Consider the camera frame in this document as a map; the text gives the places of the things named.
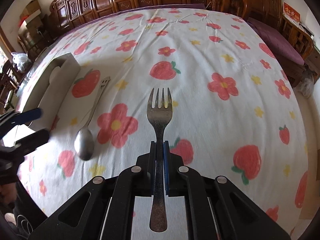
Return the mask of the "steel fork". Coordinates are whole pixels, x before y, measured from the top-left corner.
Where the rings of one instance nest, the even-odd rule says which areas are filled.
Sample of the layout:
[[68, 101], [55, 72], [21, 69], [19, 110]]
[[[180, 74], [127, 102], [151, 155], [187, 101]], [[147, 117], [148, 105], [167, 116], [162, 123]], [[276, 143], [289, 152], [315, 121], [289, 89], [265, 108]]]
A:
[[164, 173], [163, 173], [163, 137], [164, 131], [172, 119], [172, 98], [170, 90], [167, 90], [167, 98], [164, 92], [159, 96], [159, 90], [151, 90], [147, 103], [147, 119], [153, 127], [156, 135], [155, 171], [153, 173], [153, 200], [150, 215], [150, 229], [154, 232], [167, 230], [167, 214], [164, 197]]

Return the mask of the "grey metal tray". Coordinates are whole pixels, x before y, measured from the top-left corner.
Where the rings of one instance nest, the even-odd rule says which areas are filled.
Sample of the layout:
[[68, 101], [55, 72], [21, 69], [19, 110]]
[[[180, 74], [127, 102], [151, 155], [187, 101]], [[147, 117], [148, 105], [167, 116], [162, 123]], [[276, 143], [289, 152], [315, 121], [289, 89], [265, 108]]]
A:
[[51, 129], [60, 106], [80, 72], [80, 65], [71, 53], [61, 55], [47, 64], [40, 77], [32, 77], [20, 99], [20, 112], [40, 108], [39, 119], [27, 122], [34, 132]]

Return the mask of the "white plastic bag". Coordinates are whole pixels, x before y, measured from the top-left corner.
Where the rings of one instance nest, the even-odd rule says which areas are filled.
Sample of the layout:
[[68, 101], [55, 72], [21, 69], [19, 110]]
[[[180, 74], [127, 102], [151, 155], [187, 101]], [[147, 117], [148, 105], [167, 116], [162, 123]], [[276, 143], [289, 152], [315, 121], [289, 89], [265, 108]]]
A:
[[26, 72], [27, 68], [32, 65], [26, 53], [12, 52], [11, 56], [13, 63], [16, 64], [17, 69], [22, 73]]

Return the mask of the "strawberry flower print tablecloth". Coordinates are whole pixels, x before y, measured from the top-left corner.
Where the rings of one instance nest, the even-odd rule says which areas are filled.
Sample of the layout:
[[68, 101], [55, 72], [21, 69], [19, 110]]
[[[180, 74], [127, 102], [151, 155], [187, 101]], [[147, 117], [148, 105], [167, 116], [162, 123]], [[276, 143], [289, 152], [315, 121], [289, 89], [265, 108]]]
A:
[[[308, 177], [303, 119], [280, 64], [245, 21], [196, 9], [124, 13], [61, 38], [35, 76], [66, 53], [80, 72], [50, 142], [20, 169], [42, 211], [52, 214], [92, 177], [132, 166], [155, 139], [149, 94], [169, 89], [173, 117], [164, 138], [171, 151], [203, 176], [226, 176], [286, 232], [295, 228]], [[88, 126], [94, 153], [84, 161], [74, 139], [107, 76]]]

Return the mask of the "cardboard boxes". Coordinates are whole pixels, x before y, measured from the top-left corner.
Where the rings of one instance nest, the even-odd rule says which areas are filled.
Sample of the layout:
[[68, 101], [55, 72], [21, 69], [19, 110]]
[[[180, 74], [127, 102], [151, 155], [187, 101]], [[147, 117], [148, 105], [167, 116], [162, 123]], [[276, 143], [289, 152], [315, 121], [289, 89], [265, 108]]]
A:
[[39, 42], [46, 31], [41, 20], [41, 7], [38, 0], [30, 1], [20, 15], [18, 39], [26, 47]]

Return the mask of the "carved wooden chair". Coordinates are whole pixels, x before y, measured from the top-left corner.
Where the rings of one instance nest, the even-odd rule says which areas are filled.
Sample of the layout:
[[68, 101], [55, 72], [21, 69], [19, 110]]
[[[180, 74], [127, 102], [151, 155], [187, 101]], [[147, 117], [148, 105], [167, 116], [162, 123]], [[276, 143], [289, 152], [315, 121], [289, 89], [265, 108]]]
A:
[[206, 8], [238, 16], [247, 21], [251, 12], [250, 0], [207, 0]]

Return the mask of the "wooden side cabinet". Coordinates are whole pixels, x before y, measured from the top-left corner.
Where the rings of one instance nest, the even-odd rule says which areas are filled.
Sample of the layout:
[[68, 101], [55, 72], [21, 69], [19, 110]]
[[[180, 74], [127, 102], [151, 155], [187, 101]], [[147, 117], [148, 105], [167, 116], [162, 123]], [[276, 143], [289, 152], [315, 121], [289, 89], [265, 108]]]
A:
[[283, 15], [280, 20], [279, 32], [304, 60], [310, 56], [315, 56], [316, 59], [319, 59], [319, 49], [311, 36], [303, 29], [295, 26]]

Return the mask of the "red box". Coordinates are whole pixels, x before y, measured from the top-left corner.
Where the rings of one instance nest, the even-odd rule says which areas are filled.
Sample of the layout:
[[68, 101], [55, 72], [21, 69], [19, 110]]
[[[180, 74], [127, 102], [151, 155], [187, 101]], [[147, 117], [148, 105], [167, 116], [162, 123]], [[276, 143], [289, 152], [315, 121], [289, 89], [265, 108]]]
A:
[[283, 3], [283, 14], [297, 24], [300, 23], [300, 13], [286, 2]]

